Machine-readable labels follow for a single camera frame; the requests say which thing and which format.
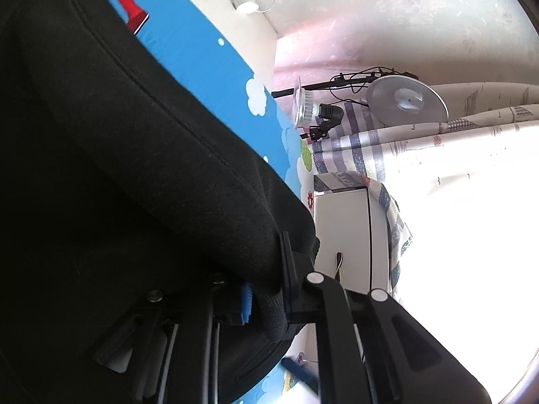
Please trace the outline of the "white bedside cabinet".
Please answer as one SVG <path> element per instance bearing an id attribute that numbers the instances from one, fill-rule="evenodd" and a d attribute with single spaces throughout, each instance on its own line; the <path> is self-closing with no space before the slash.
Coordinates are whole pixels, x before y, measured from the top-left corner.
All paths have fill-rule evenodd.
<path id="1" fill-rule="evenodd" d="M 314 221 L 320 241 L 316 271 L 335 278 L 336 254 L 341 252 L 344 288 L 360 294 L 390 290 L 387 219 L 366 188 L 316 196 Z"/>

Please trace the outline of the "black pants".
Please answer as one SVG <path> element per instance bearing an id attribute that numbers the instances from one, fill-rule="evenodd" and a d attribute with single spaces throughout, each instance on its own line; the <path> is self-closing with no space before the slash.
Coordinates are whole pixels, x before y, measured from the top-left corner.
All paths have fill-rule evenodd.
<path id="1" fill-rule="evenodd" d="M 1 0 L 1 400 L 133 403 L 97 362 L 152 290 L 248 283 L 222 324 L 218 401 L 267 377 L 298 333 L 281 233 L 311 212 L 146 50 L 109 0 Z"/>

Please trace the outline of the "blue cartoon bed sheet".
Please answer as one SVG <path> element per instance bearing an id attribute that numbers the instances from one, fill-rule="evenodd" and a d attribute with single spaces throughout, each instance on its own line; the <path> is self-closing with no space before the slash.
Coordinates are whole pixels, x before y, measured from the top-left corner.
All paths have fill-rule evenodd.
<path id="1" fill-rule="evenodd" d="M 109 0 L 170 75 L 314 209 L 312 152 L 262 78 L 191 0 Z"/>

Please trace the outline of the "patterned window curtain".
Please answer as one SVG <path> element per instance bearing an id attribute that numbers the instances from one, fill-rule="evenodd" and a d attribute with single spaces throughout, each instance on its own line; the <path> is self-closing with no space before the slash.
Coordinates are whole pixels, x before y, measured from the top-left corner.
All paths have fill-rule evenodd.
<path id="1" fill-rule="evenodd" d="M 538 170 L 538 87 L 472 82 L 434 87 L 448 104 L 449 120 L 390 126 L 372 106 L 344 103 L 344 122 L 311 146 L 314 188 L 335 193 L 366 187 L 381 204 L 390 230 L 390 285 L 413 242 L 398 209 L 398 192 L 437 179 L 491 171 L 490 188 L 538 193 L 525 174 Z"/>

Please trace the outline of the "finned LED studio light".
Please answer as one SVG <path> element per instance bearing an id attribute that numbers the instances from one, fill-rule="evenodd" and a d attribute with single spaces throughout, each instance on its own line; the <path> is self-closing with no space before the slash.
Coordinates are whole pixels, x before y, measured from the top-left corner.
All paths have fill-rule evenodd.
<path id="1" fill-rule="evenodd" d="M 330 130 L 339 126 L 344 110 L 336 105 L 318 103 L 297 77 L 292 92 L 292 116 L 296 130 L 301 130 L 303 140 L 316 142 L 325 139 Z"/>

